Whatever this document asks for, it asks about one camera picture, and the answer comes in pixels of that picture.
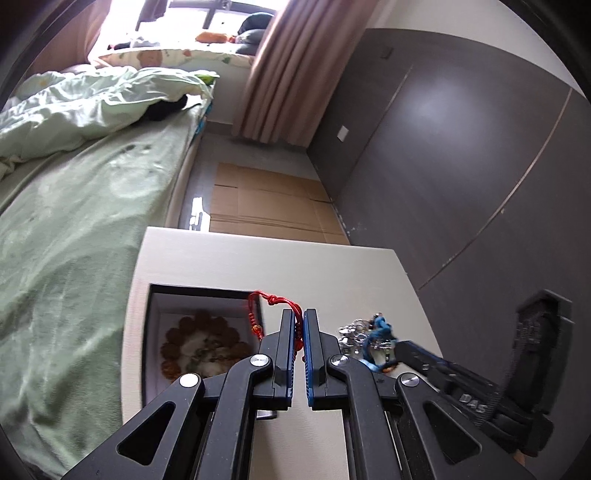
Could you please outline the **pile of mixed jewelry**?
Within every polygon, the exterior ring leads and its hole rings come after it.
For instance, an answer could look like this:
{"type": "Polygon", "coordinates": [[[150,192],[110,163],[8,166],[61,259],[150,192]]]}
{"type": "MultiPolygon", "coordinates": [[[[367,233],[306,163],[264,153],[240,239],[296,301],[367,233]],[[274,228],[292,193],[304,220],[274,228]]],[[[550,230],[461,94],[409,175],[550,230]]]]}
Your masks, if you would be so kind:
{"type": "MultiPolygon", "coordinates": [[[[362,342],[369,334],[370,320],[356,319],[352,323],[339,328],[338,343],[342,354],[361,361],[362,342]]],[[[373,348],[373,355],[376,362],[382,364],[394,357],[394,351],[387,353],[386,345],[382,344],[373,348]]]]}

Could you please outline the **blue flower knot ornament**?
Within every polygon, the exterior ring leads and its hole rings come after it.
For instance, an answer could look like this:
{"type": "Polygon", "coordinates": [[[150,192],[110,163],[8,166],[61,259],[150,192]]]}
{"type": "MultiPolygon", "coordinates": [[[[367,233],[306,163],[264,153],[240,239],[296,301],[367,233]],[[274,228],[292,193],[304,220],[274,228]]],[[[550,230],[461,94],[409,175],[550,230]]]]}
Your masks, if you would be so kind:
{"type": "Polygon", "coordinates": [[[361,362],[365,364],[370,370],[377,373],[389,373],[399,365],[396,358],[391,358],[382,364],[378,364],[373,355],[373,348],[379,345],[386,345],[386,352],[394,351],[394,346],[399,342],[399,339],[394,336],[391,324],[379,313],[370,320],[369,334],[362,342],[362,359],[361,362]]]}

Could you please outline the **black jewelry box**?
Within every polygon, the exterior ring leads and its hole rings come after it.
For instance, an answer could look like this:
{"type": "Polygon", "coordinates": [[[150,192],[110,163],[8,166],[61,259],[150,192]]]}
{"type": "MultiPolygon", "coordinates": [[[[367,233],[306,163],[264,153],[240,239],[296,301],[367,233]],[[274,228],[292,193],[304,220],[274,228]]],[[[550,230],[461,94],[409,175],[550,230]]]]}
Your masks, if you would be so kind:
{"type": "Polygon", "coordinates": [[[143,327],[141,400],[149,403],[188,373],[211,378],[259,351],[249,292],[152,285],[143,327]]]}

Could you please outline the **flattened cardboard on floor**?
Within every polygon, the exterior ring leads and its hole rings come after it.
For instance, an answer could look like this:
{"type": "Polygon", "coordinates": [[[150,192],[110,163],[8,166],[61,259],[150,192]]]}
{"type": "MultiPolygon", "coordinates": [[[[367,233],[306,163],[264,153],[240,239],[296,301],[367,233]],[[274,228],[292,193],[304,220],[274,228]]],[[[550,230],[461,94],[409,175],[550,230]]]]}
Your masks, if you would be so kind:
{"type": "Polygon", "coordinates": [[[347,245],[317,180],[228,163],[217,165],[211,197],[215,233],[347,245]]]}

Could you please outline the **bed with green sheet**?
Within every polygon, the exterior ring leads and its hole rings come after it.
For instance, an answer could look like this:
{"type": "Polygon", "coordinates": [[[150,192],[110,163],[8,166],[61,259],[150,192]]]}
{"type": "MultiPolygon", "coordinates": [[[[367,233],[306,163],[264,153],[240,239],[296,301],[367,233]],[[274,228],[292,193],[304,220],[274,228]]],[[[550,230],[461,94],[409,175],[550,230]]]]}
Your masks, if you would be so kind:
{"type": "Polygon", "coordinates": [[[34,478],[62,477],[120,427],[140,245],[180,197],[211,103],[160,102],[1,176],[1,425],[34,478]]]}

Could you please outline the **right pink curtain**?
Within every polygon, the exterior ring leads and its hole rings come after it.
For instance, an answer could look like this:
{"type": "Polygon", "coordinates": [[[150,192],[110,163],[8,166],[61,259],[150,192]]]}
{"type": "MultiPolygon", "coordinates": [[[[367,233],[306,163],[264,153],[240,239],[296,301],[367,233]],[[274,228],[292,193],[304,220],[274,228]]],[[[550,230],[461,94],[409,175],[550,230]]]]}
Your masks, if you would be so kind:
{"type": "Polygon", "coordinates": [[[307,148],[377,5],[288,2],[253,60],[232,134],[307,148]]]}

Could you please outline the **pink curtain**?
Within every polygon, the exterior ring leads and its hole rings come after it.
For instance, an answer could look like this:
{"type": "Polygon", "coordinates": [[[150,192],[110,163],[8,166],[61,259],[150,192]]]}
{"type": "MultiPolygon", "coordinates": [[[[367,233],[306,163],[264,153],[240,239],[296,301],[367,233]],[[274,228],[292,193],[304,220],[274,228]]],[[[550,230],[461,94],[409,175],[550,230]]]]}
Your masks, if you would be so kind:
{"type": "Polygon", "coordinates": [[[110,6],[110,0],[97,0],[86,7],[48,43],[28,68],[24,78],[86,64],[110,6]]]}
{"type": "Polygon", "coordinates": [[[253,60],[232,134],[307,148],[377,5],[288,2],[253,60]]]}

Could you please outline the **light green duvet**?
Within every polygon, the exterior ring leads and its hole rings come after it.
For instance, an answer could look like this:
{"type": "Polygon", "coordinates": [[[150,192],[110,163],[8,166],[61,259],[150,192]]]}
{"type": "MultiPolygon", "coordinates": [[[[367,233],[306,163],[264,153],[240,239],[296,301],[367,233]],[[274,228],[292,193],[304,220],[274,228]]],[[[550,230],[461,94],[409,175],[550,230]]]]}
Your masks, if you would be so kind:
{"type": "Polygon", "coordinates": [[[25,80],[1,112],[1,176],[17,165],[100,139],[138,121],[152,105],[194,96],[207,106],[211,70],[115,66],[25,80]]]}

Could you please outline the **dark pillows on sill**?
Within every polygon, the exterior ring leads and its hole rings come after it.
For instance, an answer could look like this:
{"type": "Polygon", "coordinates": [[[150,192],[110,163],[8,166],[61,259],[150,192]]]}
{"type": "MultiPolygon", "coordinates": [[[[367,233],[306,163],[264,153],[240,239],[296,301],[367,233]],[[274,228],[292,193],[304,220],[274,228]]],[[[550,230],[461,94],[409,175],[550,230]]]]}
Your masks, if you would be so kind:
{"type": "Polygon", "coordinates": [[[239,27],[235,42],[238,44],[259,45],[273,19],[274,15],[266,12],[250,14],[239,27]]]}

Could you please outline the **orange plush toy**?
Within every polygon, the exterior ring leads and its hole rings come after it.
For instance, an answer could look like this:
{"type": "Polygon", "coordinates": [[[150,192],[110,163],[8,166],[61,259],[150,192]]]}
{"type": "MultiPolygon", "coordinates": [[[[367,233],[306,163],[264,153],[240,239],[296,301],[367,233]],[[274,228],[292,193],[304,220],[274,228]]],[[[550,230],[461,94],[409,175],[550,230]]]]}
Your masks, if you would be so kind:
{"type": "Polygon", "coordinates": [[[200,43],[227,43],[228,42],[228,35],[225,33],[219,33],[209,30],[204,30],[200,32],[196,37],[195,41],[200,43]]]}

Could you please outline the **left pink curtain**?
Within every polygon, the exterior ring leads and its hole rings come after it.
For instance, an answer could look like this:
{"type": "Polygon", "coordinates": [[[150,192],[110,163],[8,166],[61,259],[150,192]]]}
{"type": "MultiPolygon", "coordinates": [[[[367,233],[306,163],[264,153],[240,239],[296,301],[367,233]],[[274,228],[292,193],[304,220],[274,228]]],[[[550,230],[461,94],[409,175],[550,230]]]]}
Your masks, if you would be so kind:
{"type": "Polygon", "coordinates": [[[97,0],[86,7],[48,43],[28,68],[24,78],[86,64],[110,6],[110,0],[97,0]]]}

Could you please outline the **white wall socket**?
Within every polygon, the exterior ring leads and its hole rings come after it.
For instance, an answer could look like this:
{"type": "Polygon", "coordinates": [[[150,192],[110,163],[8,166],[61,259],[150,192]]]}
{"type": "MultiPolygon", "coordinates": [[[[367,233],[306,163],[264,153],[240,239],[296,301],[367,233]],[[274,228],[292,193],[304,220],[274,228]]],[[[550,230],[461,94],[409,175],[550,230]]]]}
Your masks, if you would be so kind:
{"type": "Polygon", "coordinates": [[[339,142],[344,142],[346,140],[346,136],[348,136],[349,134],[349,129],[346,128],[345,125],[342,125],[342,127],[339,129],[339,132],[337,134],[337,138],[339,140],[339,142]]]}

